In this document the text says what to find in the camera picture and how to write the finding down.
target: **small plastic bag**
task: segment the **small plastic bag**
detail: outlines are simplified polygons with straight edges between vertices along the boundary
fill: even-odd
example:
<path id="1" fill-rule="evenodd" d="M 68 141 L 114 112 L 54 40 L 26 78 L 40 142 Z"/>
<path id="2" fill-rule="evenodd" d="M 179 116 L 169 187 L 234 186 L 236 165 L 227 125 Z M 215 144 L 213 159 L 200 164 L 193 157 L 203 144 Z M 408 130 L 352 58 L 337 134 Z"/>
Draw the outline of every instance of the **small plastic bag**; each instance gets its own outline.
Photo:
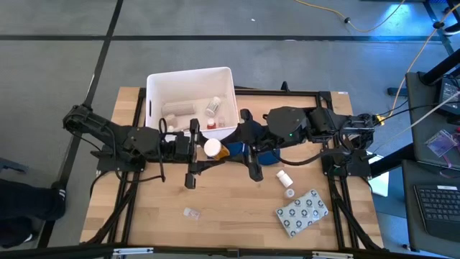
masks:
<path id="1" fill-rule="evenodd" d="M 438 158 L 447 153 L 451 148 L 457 146 L 457 140 L 446 130 L 441 129 L 425 142 L 425 145 L 435 153 Z"/>

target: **white plastic bin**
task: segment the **white plastic bin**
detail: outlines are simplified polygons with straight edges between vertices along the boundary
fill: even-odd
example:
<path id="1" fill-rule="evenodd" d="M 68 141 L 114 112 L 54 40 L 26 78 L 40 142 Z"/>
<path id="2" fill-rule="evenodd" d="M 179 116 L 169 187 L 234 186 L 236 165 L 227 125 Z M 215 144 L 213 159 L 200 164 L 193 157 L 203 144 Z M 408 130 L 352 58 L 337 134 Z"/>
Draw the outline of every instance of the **white plastic bin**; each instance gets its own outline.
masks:
<path id="1" fill-rule="evenodd" d="M 225 118 L 225 127 L 206 129 L 209 117 L 205 109 L 213 97 L 221 99 L 221 105 L 214 117 Z M 191 71 L 178 71 L 152 74 L 147 78 L 146 126 L 158 129 L 162 118 L 162 107 L 166 103 L 195 104 L 195 114 L 177 116 L 178 127 L 188 126 L 192 118 L 200 122 L 200 129 L 207 138 L 223 139 L 230 135 L 238 125 L 235 90 L 230 68 L 205 68 Z"/>

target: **metal bracket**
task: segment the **metal bracket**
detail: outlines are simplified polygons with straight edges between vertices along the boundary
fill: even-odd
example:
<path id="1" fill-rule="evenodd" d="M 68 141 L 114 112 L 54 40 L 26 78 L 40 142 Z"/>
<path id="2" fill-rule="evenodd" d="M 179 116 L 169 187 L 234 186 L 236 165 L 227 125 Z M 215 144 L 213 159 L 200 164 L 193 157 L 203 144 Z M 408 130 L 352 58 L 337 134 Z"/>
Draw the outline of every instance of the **metal bracket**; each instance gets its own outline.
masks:
<path id="1" fill-rule="evenodd" d="M 114 249 L 114 255 L 144 255 L 144 254 L 149 254 L 153 252 L 154 252 L 153 247 Z"/>
<path id="2" fill-rule="evenodd" d="M 313 259 L 353 259 L 353 255 L 346 253 L 313 251 Z"/>

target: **pill blister pack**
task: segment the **pill blister pack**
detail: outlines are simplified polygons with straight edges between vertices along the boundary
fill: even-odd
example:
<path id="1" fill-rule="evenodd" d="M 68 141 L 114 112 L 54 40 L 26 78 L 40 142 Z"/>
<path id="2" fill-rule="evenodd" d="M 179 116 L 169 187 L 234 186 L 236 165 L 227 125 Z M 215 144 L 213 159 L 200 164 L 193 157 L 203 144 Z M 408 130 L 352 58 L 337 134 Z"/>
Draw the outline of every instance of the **pill blister pack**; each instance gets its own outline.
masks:
<path id="1" fill-rule="evenodd" d="M 276 210 L 276 215 L 289 237 L 296 236 L 328 213 L 329 210 L 315 189 Z"/>

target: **blue object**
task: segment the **blue object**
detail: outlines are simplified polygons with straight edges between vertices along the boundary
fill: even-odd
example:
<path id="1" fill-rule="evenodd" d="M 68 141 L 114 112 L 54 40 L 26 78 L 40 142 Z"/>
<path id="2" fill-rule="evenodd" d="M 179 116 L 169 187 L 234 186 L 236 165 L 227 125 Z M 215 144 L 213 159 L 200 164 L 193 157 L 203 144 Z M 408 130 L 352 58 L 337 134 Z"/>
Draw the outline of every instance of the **blue object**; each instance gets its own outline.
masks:
<path id="1" fill-rule="evenodd" d="M 245 148 L 246 145 L 243 144 L 243 142 L 226 144 L 225 147 L 230 151 L 231 157 L 241 153 L 244 155 L 248 153 L 247 148 Z M 279 157 L 281 153 L 280 149 L 276 149 L 275 153 Z M 270 151 L 260 153 L 257 156 L 257 159 L 259 160 L 260 165 L 273 165 L 279 162 L 278 159 Z"/>

